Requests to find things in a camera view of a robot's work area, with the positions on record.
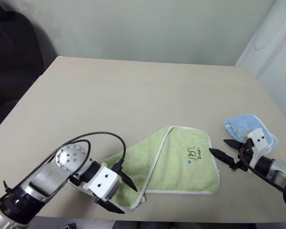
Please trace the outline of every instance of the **wall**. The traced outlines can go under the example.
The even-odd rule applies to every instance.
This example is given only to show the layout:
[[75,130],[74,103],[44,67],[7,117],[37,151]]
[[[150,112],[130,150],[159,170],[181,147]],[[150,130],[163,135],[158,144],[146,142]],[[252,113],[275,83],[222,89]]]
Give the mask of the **wall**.
[[247,66],[286,118],[286,0],[276,0],[236,66]]
[[63,56],[234,65],[272,0],[0,0]]

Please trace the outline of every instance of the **light blue cloth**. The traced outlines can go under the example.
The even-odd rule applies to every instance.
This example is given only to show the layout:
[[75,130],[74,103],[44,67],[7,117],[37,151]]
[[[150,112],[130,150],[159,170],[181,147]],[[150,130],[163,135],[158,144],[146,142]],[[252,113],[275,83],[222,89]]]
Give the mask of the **light blue cloth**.
[[263,122],[254,114],[245,114],[233,118],[227,118],[224,121],[224,125],[229,134],[239,142],[245,142],[244,136],[249,131],[259,127],[262,128],[268,143],[267,153],[269,153],[278,144],[278,139],[269,132]]

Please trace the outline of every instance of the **green towel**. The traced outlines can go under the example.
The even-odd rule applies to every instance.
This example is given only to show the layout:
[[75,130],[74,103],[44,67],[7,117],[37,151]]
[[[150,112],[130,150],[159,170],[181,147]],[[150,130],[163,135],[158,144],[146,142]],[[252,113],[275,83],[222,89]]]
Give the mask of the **green towel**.
[[[215,193],[220,180],[210,147],[209,136],[201,130],[181,126],[159,130],[126,151],[122,171],[138,192],[123,183],[111,202],[122,209],[135,209],[144,202],[144,193]],[[101,163],[112,167],[121,156]]]

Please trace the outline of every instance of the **black chair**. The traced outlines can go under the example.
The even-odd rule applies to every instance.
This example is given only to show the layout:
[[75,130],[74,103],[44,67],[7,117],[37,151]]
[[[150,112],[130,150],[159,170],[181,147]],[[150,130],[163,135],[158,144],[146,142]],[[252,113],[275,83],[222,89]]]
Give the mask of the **black chair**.
[[43,68],[30,21],[0,6],[0,124]]

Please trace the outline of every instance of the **table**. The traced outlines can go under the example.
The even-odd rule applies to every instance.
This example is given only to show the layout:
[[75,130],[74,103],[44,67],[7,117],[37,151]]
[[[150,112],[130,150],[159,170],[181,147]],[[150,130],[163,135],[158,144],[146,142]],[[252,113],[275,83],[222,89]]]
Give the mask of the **table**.
[[[16,185],[65,141],[92,131],[119,134],[128,147],[171,125],[207,132],[213,147],[236,153],[224,119],[252,113],[277,136],[269,155],[286,161],[286,120],[247,68],[57,57],[0,126],[2,181]],[[92,139],[95,159],[120,152],[112,137]],[[217,161],[214,195],[148,194],[136,210],[107,212],[70,184],[39,216],[148,221],[286,221],[282,194],[253,174]]]

